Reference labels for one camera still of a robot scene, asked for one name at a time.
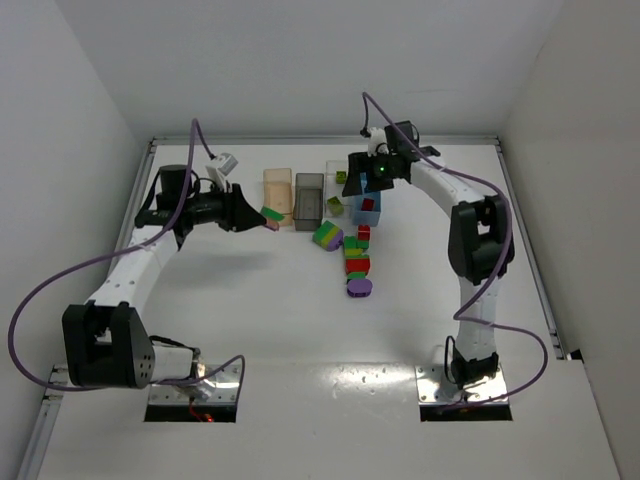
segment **small container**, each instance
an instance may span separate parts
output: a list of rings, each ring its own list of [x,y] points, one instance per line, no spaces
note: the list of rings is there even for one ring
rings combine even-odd
[[[367,179],[364,174],[360,175],[360,183],[362,184],[362,191],[365,191],[367,185]],[[362,202],[365,198],[373,200],[373,210],[362,210]],[[351,222],[353,225],[369,225],[375,227],[380,221],[380,213],[382,211],[382,195],[380,192],[363,193],[362,195],[355,195],[351,197]]]
[[[314,232],[322,225],[324,209],[324,174],[296,174],[296,202],[293,222],[300,232]]]

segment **cube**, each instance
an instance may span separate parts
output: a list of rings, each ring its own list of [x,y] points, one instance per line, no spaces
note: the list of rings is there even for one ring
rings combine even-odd
[[[358,257],[347,258],[345,261],[345,270],[347,275],[354,272],[364,272],[365,274],[368,274],[370,268],[371,261],[368,256],[360,255]]]
[[[374,205],[375,202],[373,201],[373,198],[365,198],[362,200],[362,208],[360,210],[363,212],[372,212]]]
[[[356,239],[356,237],[352,237],[347,235],[346,237],[344,237],[344,248],[358,248],[358,240]]]
[[[345,248],[344,249],[344,255],[346,257],[357,257],[358,255],[362,255],[363,252],[364,250],[362,250],[361,248]]]
[[[349,275],[347,275],[347,283],[349,282],[349,280],[353,280],[354,278],[365,278],[366,276],[367,274],[364,272],[351,272]]]
[[[344,213],[344,206],[338,197],[331,197],[328,199],[327,206],[334,217],[338,217]]]
[[[371,240],[371,227],[369,225],[358,225],[358,240]]]

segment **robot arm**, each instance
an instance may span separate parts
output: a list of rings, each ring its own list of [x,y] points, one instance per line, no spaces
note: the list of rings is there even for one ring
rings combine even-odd
[[[160,169],[157,208],[150,208],[152,188],[136,217],[130,247],[161,233],[175,212],[184,174],[181,165]],[[171,230],[153,244],[123,255],[86,303],[70,305],[65,311],[62,327],[74,385],[144,388],[150,382],[195,375],[196,349],[156,345],[147,335],[141,321],[147,299],[160,272],[195,225],[215,222],[224,230],[240,232],[266,220],[246,202],[237,184],[222,188],[214,180],[209,192],[199,192],[199,184],[190,185],[189,191],[191,196]]]
[[[492,228],[499,230],[496,225],[499,219],[478,219],[478,210],[482,212],[484,209],[482,213],[485,214],[496,211],[499,199],[485,199],[468,183],[422,161],[411,164],[411,184],[429,195],[452,220],[449,260],[460,282],[460,305],[465,305],[482,287],[500,253],[501,244],[494,240],[497,232],[491,231]],[[478,223],[489,224],[484,249]],[[465,315],[494,323],[500,282],[500,278],[497,278],[486,293],[469,307]],[[456,384],[462,387],[485,375],[493,375],[497,368],[494,329],[490,325],[459,322],[451,362],[451,373]]]
[[[417,134],[411,122],[397,126],[418,145]],[[377,145],[380,138],[372,135],[368,152],[349,155],[349,173],[343,196],[361,193],[360,175],[365,174],[368,192],[393,188],[393,180],[405,179],[425,192],[451,219],[449,230],[449,262],[460,282],[461,305],[466,305],[482,288],[495,267],[506,233],[506,205],[499,197],[486,197],[465,181],[434,168],[412,151],[396,136],[391,127],[385,128],[388,152],[382,153]],[[421,147],[430,156],[440,156],[432,147]],[[488,227],[480,233],[479,224]],[[465,315],[495,322],[496,297],[500,278],[506,273],[507,263],[514,257],[513,244],[499,277],[486,293],[466,310]],[[460,322],[453,348],[451,373],[453,381],[463,385],[492,376],[498,368],[498,354],[493,328],[472,322]]]

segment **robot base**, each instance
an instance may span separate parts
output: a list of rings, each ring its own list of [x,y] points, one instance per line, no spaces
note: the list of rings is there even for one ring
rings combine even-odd
[[[217,367],[199,364],[198,374]],[[145,422],[198,422],[189,411],[192,398],[193,411],[198,415],[210,415],[213,423],[235,423],[241,369],[240,366],[231,365],[192,387],[151,385]]]
[[[474,402],[491,400],[507,393],[502,368],[495,377],[484,377],[463,390],[446,380],[442,364],[416,367],[420,420],[429,422],[512,420],[509,398],[475,406]],[[449,408],[454,405],[460,408]]]

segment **colorful block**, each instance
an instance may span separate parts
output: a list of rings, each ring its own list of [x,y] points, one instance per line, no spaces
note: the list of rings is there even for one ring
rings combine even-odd
[[[366,276],[367,274],[364,272],[351,272],[347,275],[347,283],[349,283],[349,280],[353,280],[354,278],[365,278]]]
[[[373,290],[373,283],[368,278],[355,278],[347,283],[347,293],[350,297],[368,297]]]
[[[270,218],[271,220],[275,220],[276,222],[280,222],[281,220],[284,220],[284,215],[276,212],[275,210],[269,207],[262,207],[262,210],[260,210],[260,213],[264,218]]]
[[[352,237],[350,235],[344,237],[344,248],[358,248],[358,240],[356,237]]]
[[[360,255],[354,258],[347,258],[345,261],[345,270],[347,275],[353,272],[364,272],[366,274],[369,273],[369,269],[371,268],[371,261],[368,256]]]
[[[340,248],[343,242],[343,231],[326,220],[313,234],[313,241],[329,252]]]
[[[359,255],[362,255],[363,253],[364,253],[364,250],[362,250],[361,248],[345,248],[344,249],[345,257],[357,257]]]
[[[358,225],[358,240],[371,240],[371,227],[369,225]]]
[[[360,210],[363,212],[372,212],[374,205],[375,202],[373,201],[373,198],[365,198],[362,200],[362,208]]]
[[[344,213],[344,206],[338,197],[331,197],[328,199],[327,206],[329,207],[331,214],[335,217]]]

